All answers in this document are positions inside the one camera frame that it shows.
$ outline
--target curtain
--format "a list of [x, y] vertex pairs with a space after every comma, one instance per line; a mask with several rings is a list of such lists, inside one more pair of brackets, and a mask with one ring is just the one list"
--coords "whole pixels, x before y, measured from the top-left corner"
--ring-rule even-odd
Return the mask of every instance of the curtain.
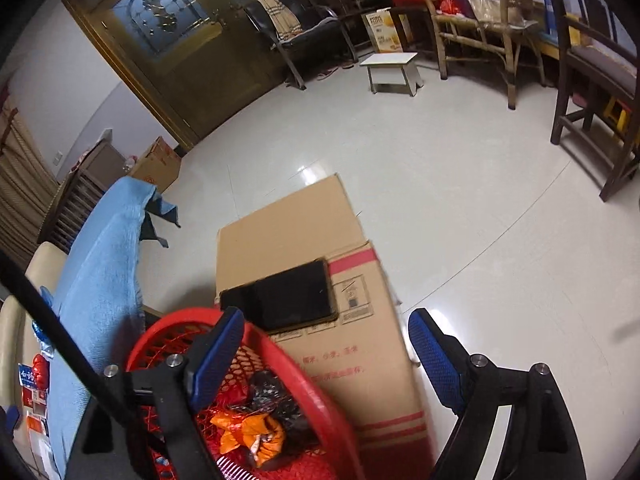
[[5, 87], [0, 92], [0, 248], [26, 269], [58, 190]]

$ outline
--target clear plastic bag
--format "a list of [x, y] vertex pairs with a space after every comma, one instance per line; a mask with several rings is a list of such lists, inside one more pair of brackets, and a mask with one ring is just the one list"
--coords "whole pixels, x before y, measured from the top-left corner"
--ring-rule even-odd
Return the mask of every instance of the clear plastic bag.
[[[500, 0], [467, 0], [479, 22], [500, 23]], [[508, 20], [510, 25], [523, 27], [524, 19], [520, 9], [509, 7]]]

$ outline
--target red stripe on box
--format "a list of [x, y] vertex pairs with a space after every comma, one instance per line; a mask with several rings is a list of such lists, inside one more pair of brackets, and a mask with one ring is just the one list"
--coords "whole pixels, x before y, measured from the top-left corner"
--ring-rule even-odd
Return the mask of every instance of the red stripe on box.
[[363, 251], [350, 254], [349, 256], [345, 256], [339, 260], [334, 260], [329, 263], [329, 275], [333, 276], [334, 274], [338, 274], [344, 270], [353, 269], [353, 267], [368, 264], [369, 262], [376, 262], [377, 260], [378, 255], [373, 248], [364, 249]]
[[360, 437], [358, 440], [361, 444], [371, 444], [372, 442], [383, 442], [385, 440], [393, 440], [395, 438], [400, 438], [402, 436], [409, 436], [415, 433], [421, 433], [423, 431], [427, 431], [426, 424], [421, 424], [420, 426], [416, 426], [415, 428], [409, 428], [408, 430], [393, 431], [391, 433], [386, 433], [384, 435], [363, 436], [363, 437]]
[[424, 417], [424, 412], [417, 412], [417, 413], [412, 413], [411, 415], [399, 416], [398, 418], [390, 418], [389, 420], [383, 420], [381, 422], [374, 422], [373, 424], [356, 426], [354, 430], [356, 431], [380, 430], [381, 428], [388, 428], [389, 426], [395, 426], [396, 424], [410, 422], [412, 420], [417, 420], [418, 418], [423, 418], [423, 417]]

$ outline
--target small step stool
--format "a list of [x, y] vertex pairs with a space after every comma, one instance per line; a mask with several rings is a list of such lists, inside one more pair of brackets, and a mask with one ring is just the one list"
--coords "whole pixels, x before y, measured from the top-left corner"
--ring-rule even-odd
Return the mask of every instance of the small step stool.
[[424, 84], [414, 63], [417, 55], [416, 52], [391, 52], [367, 57], [360, 66], [367, 67], [371, 91], [375, 94], [378, 87], [386, 87], [391, 92], [413, 97]]

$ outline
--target plaid scarf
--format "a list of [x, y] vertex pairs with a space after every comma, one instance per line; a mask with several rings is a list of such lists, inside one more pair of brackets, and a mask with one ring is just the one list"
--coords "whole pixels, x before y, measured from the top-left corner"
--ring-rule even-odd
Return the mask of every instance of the plaid scarf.
[[302, 34], [302, 25], [289, 7], [280, 0], [258, 0], [267, 11], [280, 41], [289, 41]]

